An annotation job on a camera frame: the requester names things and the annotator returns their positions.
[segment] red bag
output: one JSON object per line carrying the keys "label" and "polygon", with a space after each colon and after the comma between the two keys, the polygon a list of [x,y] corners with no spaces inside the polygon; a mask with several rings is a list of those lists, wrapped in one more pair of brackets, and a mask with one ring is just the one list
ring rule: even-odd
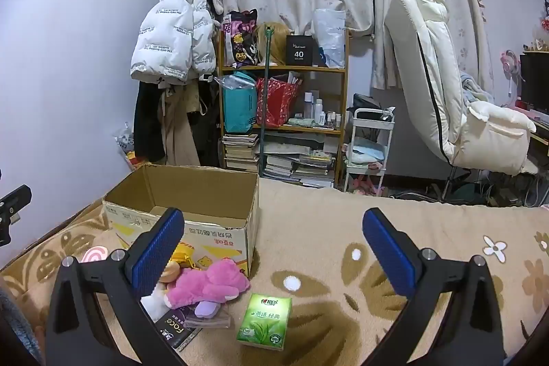
{"label": "red bag", "polygon": [[[257,124],[261,124],[263,112],[264,79],[257,80]],[[267,127],[279,127],[290,118],[290,105],[297,97],[301,80],[295,84],[270,78],[267,87]]]}

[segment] chair backrest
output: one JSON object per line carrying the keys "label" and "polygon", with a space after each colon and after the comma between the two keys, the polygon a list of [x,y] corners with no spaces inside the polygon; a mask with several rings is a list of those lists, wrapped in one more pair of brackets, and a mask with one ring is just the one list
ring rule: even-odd
{"label": "chair backrest", "polygon": [[385,17],[410,120],[431,151],[454,158],[463,98],[444,0],[392,0]]}

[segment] white utility cart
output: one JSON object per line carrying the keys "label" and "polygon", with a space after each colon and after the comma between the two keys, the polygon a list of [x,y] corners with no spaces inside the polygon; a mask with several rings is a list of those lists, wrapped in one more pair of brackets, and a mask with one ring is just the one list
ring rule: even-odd
{"label": "white utility cart", "polygon": [[[370,112],[373,114],[379,114],[380,119],[379,120],[372,120],[372,119],[364,119],[359,118],[359,114],[362,112]],[[349,143],[349,154],[352,154],[353,146],[355,144],[355,135],[356,135],[356,128],[370,128],[370,129],[381,129],[389,131],[389,137],[387,140],[386,145],[382,145],[383,147],[383,163],[381,169],[368,169],[367,164],[355,164],[351,163],[350,160],[345,160],[345,164],[347,165],[347,172],[345,174],[345,185],[343,187],[343,192],[347,191],[347,187],[349,186],[349,176],[351,174],[363,174],[363,175],[377,175],[379,176],[379,185],[377,188],[377,195],[379,196],[381,194],[381,186],[383,183],[383,177],[385,176],[386,166],[387,166],[387,159],[389,158],[389,148],[391,146],[391,138],[393,137],[393,129],[395,127],[395,115],[394,115],[394,108],[391,109],[367,109],[367,108],[359,108],[356,109],[354,115],[351,118],[352,121],[352,137],[351,142]]]}

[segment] bookshelf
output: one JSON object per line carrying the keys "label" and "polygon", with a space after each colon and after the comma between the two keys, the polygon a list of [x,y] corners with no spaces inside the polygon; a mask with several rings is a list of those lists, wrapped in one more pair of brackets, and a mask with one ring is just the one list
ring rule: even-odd
{"label": "bookshelf", "polygon": [[[219,39],[218,39],[218,76],[226,75],[230,72],[234,72],[237,70],[241,71],[264,71],[264,66],[244,66],[240,69],[235,69],[233,67],[226,67],[224,65],[224,55],[225,55],[225,48],[224,48],[224,35],[223,31],[219,32]],[[347,109],[347,82],[348,82],[348,74],[349,74],[349,31],[347,30],[345,32],[345,68],[331,68],[331,67],[308,67],[308,66],[271,66],[269,65],[269,72],[287,72],[287,71],[294,71],[294,72],[328,72],[328,73],[337,73],[341,75],[341,87],[340,87],[340,95],[338,98],[339,101],[339,113],[341,114],[341,128],[340,129],[329,129],[329,128],[306,128],[301,126],[290,126],[290,125],[282,125],[279,127],[266,127],[266,130],[275,130],[280,132],[309,132],[309,133],[316,133],[316,134],[326,134],[326,135],[336,135],[339,136],[339,147],[338,147],[338,153],[336,154],[336,168],[335,168],[335,177],[334,177],[334,186],[337,185],[339,182],[341,172],[342,172],[342,162],[343,162],[343,154],[341,152],[341,147],[343,144],[343,137],[344,137],[344,127],[345,127],[345,114]],[[225,134],[224,130],[224,114],[223,114],[223,91],[222,88],[219,89],[219,113],[220,113],[220,123],[221,123],[221,137]],[[260,129],[261,126],[256,124],[253,126],[253,128]]]}

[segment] pink spiral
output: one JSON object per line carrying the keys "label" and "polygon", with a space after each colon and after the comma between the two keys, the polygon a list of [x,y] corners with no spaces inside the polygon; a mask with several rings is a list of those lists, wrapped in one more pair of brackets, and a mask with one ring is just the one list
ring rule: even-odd
{"label": "pink spiral", "polygon": [[109,251],[102,247],[101,245],[97,245],[95,247],[90,248],[83,256],[81,262],[94,262],[94,261],[104,261],[109,254]]}

